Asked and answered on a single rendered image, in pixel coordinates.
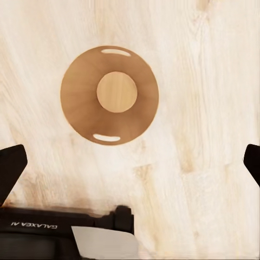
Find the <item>trash can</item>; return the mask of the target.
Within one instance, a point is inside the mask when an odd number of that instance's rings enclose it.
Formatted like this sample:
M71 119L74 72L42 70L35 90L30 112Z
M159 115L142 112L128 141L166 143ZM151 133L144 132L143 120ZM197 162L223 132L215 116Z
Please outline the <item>trash can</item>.
M80 137L101 146L121 146L141 137L155 121L160 90L153 69L139 53L103 44L86 49L68 65L59 98L68 124ZM94 135L121 139L103 141Z

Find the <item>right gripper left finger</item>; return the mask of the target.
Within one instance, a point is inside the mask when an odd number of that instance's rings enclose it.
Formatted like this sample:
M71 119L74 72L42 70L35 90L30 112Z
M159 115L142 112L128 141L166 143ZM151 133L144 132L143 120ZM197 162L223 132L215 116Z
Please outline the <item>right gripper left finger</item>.
M0 150L0 208L28 164L22 144Z

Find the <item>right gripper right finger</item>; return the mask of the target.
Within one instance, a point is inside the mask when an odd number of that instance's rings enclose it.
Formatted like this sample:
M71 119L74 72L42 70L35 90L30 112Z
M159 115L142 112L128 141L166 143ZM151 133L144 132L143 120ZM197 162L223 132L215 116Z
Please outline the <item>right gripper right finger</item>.
M260 187L260 146L249 144L245 150L243 163Z

